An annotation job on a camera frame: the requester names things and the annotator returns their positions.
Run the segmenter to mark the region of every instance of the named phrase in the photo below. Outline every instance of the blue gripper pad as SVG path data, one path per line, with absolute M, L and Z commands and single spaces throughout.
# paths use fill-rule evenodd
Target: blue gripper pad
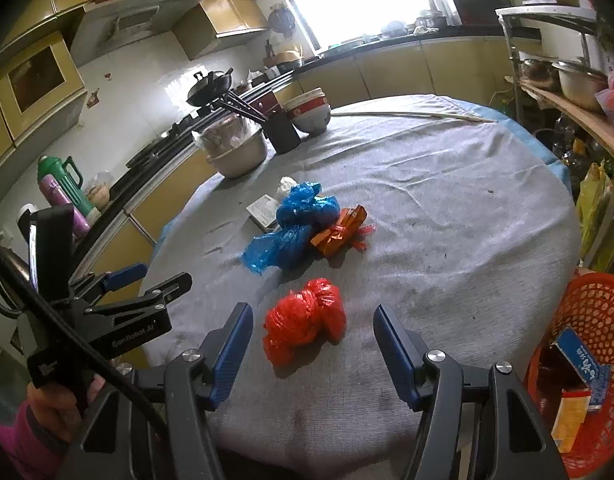
M 104 277 L 104 290 L 107 292 L 120 290 L 124 286 L 131 285 L 133 282 L 141 280 L 146 275 L 147 266 L 145 264 L 133 264 L 127 266 Z
M 236 380 L 236 375 L 254 329 L 254 311 L 248 304 L 245 303 L 244 305 L 238 319 L 233 323 L 233 329 L 228 335 L 213 369 L 213 388 L 208 403 L 214 410 L 231 393 L 231 387 Z M 229 319 L 222 330 L 228 330 L 227 326 L 232 325 L 231 321 Z
M 404 327 L 388 306 L 379 305 L 373 313 L 373 334 L 398 398 L 414 410 L 421 399 L 414 378 L 423 373 L 422 356 L 418 354 Z

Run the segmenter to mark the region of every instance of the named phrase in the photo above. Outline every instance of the red plastic basket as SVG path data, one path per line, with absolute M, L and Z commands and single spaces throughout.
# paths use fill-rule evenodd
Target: red plastic basket
M 579 478 L 599 468 L 614 454 L 614 276 L 592 272 L 573 279 L 567 286 L 527 371 L 527 389 L 534 401 L 538 399 L 540 352 L 566 326 L 576 331 L 598 362 L 612 366 L 612 383 L 602 410 L 586 416 L 573 449 L 562 455 L 569 477 Z

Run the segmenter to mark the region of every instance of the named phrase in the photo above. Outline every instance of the pink thermos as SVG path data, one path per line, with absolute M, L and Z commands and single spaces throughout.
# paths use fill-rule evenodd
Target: pink thermos
M 38 182 L 38 187 L 50 205 L 71 204 L 71 200 L 69 200 L 69 197 L 60 187 L 60 184 L 58 184 L 58 181 L 53 177 L 53 175 L 49 174 L 44 176 L 40 182 Z M 74 206 L 73 233 L 76 235 L 76 238 L 84 238 L 89 232 L 89 229 L 90 227 L 87 220 L 85 220 L 82 213 Z

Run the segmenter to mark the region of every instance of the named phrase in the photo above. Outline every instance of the white shelf top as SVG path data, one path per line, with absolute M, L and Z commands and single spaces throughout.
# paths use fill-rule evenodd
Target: white shelf top
M 583 7 L 538 5 L 496 9 L 498 16 L 517 16 L 538 22 L 553 23 L 583 34 L 596 35 L 596 11 Z

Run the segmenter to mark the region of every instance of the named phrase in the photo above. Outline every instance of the blue plastic bag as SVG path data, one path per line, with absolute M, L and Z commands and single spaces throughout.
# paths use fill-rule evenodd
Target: blue plastic bag
M 257 236 L 245 249 L 241 261 L 257 274 L 267 267 L 295 267 L 309 245 L 312 234 L 333 224 L 340 215 L 338 200 L 333 196 L 317 197 L 320 184 L 303 182 L 292 187 L 278 211 L 279 231 Z

